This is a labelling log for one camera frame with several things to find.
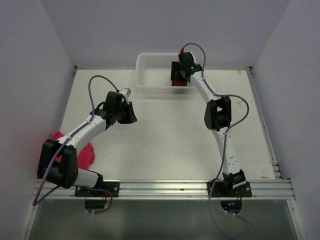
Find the brown towel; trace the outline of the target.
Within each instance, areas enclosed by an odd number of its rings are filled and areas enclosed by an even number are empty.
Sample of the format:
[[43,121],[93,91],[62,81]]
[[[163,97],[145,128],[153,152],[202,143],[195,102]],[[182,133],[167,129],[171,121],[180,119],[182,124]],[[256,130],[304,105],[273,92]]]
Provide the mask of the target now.
[[172,87],[186,87],[188,82],[182,77],[179,71],[174,71],[170,76]]

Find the pink towel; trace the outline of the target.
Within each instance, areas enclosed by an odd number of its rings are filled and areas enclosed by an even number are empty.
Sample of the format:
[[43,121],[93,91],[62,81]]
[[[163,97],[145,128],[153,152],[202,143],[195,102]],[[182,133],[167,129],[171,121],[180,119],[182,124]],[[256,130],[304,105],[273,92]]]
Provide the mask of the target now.
[[[49,138],[56,141],[59,138],[63,137],[64,134],[60,131],[57,131],[54,134],[49,135]],[[61,156],[56,157],[56,162],[61,162]],[[95,161],[95,152],[92,144],[89,142],[77,155],[77,166],[80,169],[88,169]]]

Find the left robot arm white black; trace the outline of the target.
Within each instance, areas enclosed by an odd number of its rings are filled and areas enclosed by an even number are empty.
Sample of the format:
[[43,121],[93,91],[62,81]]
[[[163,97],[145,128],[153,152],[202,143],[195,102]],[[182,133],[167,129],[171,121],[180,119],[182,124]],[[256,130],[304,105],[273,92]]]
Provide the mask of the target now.
[[110,91],[102,108],[96,108],[88,118],[69,134],[57,140],[46,140],[41,149],[37,177],[59,187],[86,187],[92,196],[103,193],[101,174],[81,169],[78,155],[95,137],[115,123],[132,124],[137,121],[133,104],[129,101],[131,90],[123,88],[119,92]]

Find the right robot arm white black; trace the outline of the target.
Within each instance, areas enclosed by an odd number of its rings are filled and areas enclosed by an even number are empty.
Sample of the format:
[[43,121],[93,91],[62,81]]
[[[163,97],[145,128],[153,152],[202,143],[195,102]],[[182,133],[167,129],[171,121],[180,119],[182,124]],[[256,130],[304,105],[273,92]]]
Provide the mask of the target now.
[[204,124],[214,135],[221,155],[222,166],[218,173],[223,176],[222,189],[227,196],[235,196],[246,183],[246,177],[232,144],[230,97],[214,89],[206,80],[202,66],[195,62],[193,54],[183,49],[178,54],[178,61],[171,63],[171,81],[190,83],[203,97],[206,103]]

